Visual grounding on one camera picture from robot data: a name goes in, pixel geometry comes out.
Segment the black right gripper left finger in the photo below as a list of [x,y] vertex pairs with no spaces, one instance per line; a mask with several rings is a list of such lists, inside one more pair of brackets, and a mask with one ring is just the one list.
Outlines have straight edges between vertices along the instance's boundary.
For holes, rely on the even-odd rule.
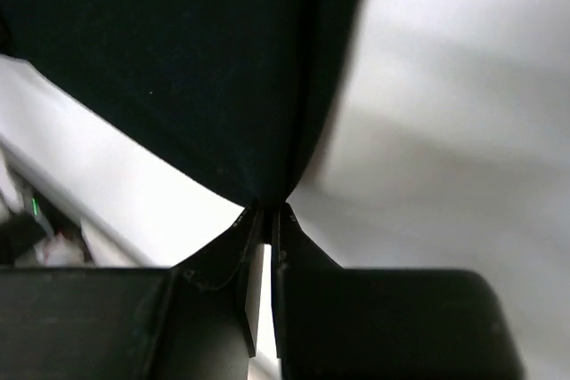
[[171,268],[23,268],[42,235],[1,227],[4,379],[244,379],[256,351],[262,212]]

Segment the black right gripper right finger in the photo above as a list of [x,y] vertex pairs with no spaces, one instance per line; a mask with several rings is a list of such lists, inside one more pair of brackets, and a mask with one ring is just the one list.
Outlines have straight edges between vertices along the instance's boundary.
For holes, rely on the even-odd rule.
[[349,269],[272,218],[272,310],[285,379],[520,379],[497,295],[479,274]]

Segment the black t shirt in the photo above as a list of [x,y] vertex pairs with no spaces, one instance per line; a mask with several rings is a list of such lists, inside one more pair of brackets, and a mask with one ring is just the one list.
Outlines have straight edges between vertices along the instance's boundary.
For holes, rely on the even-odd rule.
[[297,186],[360,0],[1,0],[1,50],[245,206]]

